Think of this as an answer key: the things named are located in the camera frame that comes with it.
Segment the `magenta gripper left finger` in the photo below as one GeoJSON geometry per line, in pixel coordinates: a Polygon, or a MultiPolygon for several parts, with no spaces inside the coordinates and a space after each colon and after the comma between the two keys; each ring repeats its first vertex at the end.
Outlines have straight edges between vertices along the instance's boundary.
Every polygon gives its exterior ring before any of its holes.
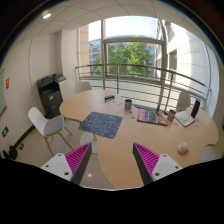
{"type": "Polygon", "coordinates": [[[92,144],[87,143],[67,154],[56,154],[42,166],[42,169],[79,185],[91,154],[92,144]]]}

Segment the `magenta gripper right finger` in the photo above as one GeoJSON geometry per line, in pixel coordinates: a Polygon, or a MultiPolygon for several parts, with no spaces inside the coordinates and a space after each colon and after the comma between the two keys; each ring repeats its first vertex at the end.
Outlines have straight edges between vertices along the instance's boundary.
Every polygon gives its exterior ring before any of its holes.
{"type": "Polygon", "coordinates": [[[169,155],[159,155],[138,143],[133,144],[133,155],[145,185],[182,169],[169,155]]]}

